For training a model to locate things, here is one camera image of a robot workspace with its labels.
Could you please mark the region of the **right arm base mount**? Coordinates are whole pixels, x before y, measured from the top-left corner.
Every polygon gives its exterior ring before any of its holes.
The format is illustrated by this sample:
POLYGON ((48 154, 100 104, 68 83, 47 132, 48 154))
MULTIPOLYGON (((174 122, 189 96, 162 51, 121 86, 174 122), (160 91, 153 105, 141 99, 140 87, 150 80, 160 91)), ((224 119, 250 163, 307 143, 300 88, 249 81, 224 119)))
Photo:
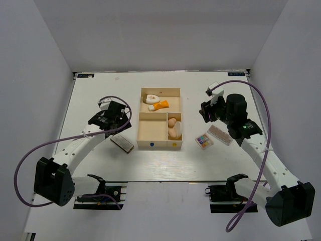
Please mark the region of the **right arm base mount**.
POLYGON ((237 174, 231 176, 226 182, 220 184, 209 184, 204 193, 209 197, 211 213, 238 213, 250 204, 245 212, 258 212, 257 205, 248 201, 255 182, 251 179, 250 186, 245 186, 245 190, 237 189, 236 184, 242 184, 241 181, 247 181, 248 176, 237 174))

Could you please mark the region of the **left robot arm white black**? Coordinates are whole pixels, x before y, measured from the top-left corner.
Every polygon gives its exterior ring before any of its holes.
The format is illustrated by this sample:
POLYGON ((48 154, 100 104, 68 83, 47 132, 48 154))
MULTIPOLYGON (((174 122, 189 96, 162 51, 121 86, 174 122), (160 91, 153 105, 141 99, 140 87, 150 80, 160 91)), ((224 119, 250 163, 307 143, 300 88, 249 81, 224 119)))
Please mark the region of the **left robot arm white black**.
POLYGON ((50 158, 42 157, 36 165, 34 192, 58 206, 66 205, 73 197, 101 200, 107 197, 106 181, 94 174, 73 177, 85 157, 109 136, 131 127, 132 112, 120 100, 99 101, 100 111, 86 124, 81 135, 50 158))

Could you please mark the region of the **colourful eyeshadow palette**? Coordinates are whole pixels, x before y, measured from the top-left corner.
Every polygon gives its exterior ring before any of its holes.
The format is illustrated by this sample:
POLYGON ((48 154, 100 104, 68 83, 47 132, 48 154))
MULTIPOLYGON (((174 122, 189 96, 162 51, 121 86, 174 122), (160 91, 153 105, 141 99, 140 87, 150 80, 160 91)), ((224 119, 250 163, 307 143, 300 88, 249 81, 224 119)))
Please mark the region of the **colourful eyeshadow palette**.
POLYGON ((214 144, 207 134, 202 134, 198 136, 197 138, 195 138, 195 141, 201 147, 202 150, 205 150, 206 148, 214 144))

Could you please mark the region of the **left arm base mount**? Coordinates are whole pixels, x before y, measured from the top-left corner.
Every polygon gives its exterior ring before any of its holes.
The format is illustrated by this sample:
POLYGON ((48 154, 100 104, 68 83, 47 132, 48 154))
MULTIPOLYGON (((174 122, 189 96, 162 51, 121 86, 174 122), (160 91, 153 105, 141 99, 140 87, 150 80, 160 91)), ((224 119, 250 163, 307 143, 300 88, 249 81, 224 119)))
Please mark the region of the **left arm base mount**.
POLYGON ((75 210, 121 210, 123 208, 127 183, 108 182, 103 178, 88 174, 74 177, 75 210))

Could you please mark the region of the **beige makeup sponge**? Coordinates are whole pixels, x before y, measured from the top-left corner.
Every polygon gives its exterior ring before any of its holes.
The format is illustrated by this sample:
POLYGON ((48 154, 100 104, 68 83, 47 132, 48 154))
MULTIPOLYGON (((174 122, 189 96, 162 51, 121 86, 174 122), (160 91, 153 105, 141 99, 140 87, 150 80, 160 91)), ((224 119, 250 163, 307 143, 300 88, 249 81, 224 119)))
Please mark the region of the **beige makeup sponge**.
POLYGON ((168 135, 173 139, 177 138, 177 132, 174 129, 169 129, 168 130, 168 135))
POLYGON ((169 128, 173 128, 176 122, 177 122, 177 120, 176 120, 175 118, 170 118, 170 119, 168 120, 168 126, 169 126, 169 128))

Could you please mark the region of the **nude eyeshadow palette clear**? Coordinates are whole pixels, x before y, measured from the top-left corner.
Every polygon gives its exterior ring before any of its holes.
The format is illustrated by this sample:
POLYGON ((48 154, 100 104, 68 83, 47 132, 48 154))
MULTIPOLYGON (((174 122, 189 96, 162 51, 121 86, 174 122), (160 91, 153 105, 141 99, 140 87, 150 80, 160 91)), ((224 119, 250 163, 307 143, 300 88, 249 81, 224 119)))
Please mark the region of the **nude eyeshadow palette clear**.
POLYGON ((214 125, 211 125, 209 127, 209 129, 207 130, 207 133, 215 137, 220 142, 224 143, 226 146, 229 146, 233 141, 232 137, 228 133, 222 131, 220 128, 214 125))

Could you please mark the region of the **round white powder puff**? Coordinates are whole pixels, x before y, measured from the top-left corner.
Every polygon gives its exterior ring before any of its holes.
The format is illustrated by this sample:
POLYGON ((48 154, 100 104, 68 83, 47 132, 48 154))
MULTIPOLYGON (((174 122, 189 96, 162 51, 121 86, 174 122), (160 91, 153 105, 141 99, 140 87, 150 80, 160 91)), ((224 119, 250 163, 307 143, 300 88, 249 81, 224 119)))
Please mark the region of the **round white powder puff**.
POLYGON ((175 131, 175 139, 178 139, 181 137, 182 135, 182 123, 179 122, 179 121, 176 121, 174 127, 173 127, 173 130, 175 131))

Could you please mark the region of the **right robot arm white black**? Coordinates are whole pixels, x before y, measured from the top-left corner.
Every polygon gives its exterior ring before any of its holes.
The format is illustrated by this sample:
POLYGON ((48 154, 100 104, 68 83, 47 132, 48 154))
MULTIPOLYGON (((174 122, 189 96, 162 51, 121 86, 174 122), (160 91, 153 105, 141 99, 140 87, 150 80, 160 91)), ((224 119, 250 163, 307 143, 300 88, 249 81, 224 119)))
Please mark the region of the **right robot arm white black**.
POLYGON ((240 200, 262 207, 276 226, 283 226, 311 215, 315 189, 311 183, 302 183, 281 162, 273 150, 266 147, 267 139, 261 128, 248 118, 247 102, 240 94, 219 96, 201 104, 199 111, 206 123, 219 120, 226 124, 232 139, 259 167, 259 173, 268 182, 264 187, 246 174, 227 179, 225 189, 212 192, 212 200, 240 200))

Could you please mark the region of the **orange sunscreen tube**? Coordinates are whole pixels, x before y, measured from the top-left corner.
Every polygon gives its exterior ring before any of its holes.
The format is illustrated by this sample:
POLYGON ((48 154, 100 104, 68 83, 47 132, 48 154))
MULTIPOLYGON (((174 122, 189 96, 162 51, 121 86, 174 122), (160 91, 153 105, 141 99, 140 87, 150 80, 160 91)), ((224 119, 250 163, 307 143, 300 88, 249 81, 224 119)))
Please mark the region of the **orange sunscreen tube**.
POLYGON ((156 111, 156 110, 168 108, 168 107, 169 107, 169 103, 166 100, 164 100, 164 101, 160 101, 158 103, 149 105, 148 110, 149 111, 156 111))

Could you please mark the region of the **cream organizer tray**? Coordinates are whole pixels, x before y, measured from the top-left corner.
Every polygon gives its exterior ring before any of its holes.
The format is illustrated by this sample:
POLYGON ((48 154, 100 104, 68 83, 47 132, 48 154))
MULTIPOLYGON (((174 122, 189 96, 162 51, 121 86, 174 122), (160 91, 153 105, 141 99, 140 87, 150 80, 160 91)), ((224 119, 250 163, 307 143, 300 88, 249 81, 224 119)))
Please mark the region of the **cream organizer tray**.
POLYGON ((140 109, 138 116, 137 144, 141 149, 167 149, 179 150, 183 144, 182 135, 178 139, 173 139, 168 135, 168 120, 175 118, 182 123, 181 90, 179 88, 142 88, 140 97, 140 109), (149 111, 149 104, 142 102, 145 94, 154 94, 160 101, 166 100, 168 108, 149 111))

